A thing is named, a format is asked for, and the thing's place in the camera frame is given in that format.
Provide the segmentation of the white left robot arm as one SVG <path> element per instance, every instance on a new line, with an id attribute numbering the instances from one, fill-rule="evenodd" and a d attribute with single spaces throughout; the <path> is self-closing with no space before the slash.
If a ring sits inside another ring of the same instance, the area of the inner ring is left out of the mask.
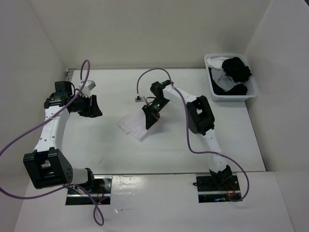
<path id="1" fill-rule="evenodd" d="M 90 91 L 96 86 L 94 81 L 79 85 L 81 94 L 75 99 L 72 83 L 55 82 L 55 92 L 44 102 L 46 124 L 33 152 L 25 154 L 24 166 L 36 189 L 60 185 L 77 184 L 85 193 L 96 187 L 94 174 L 90 168 L 73 168 L 62 153 L 62 141 L 66 123 L 71 113 L 95 118 L 103 113 L 98 107 L 96 95 Z"/>

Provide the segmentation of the white tank top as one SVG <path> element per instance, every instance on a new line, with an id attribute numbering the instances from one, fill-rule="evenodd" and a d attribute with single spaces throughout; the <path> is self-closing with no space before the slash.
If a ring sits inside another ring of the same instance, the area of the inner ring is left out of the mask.
<path id="1" fill-rule="evenodd" d="M 155 130 L 154 127 L 146 129 L 146 116 L 142 109 L 136 109 L 126 114 L 118 122 L 118 126 L 126 135 L 129 134 L 140 142 Z"/>

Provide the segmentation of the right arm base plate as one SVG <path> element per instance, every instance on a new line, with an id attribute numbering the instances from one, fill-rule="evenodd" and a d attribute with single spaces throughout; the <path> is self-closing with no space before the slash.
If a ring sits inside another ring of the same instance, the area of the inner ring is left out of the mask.
<path id="1" fill-rule="evenodd" d="M 197 188 L 199 203 L 230 202 L 242 198 L 236 175 L 232 175 L 221 187 L 215 186 L 210 174 L 197 175 L 193 186 Z"/>

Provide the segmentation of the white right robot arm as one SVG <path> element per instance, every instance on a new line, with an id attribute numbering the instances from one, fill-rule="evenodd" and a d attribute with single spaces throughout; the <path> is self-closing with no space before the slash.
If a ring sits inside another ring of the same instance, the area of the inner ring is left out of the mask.
<path id="1" fill-rule="evenodd" d="M 196 135 L 201 135 L 202 141 L 210 149 L 208 157 L 211 184 L 217 190 L 227 186 L 232 177 L 232 171 L 221 156 L 214 122 L 215 118 L 209 102 L 205 96 L 197 97 L 171 85 L 169 80 L 152 83 L 150 91 L 154 94 L 154 101 L 142 107 L 145 114 L 145 128 L 149 130 L 160 118 L 160 111 L 169 102 L 183 106 L 187 110 L 186 123 L 188 129 Z"/>

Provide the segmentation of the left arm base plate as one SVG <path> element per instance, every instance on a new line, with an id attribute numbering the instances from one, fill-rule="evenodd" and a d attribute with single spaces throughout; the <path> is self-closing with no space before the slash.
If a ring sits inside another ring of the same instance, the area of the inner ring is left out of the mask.
<path id="1" fill-rule="evenodd" d="M 99 205 L 111 203 L 112 176 L 96 175 L 92 187 L 84 187 Z M 68 189 L 65 205 L 92 205 L 89 196 L 79 187 Z"/>

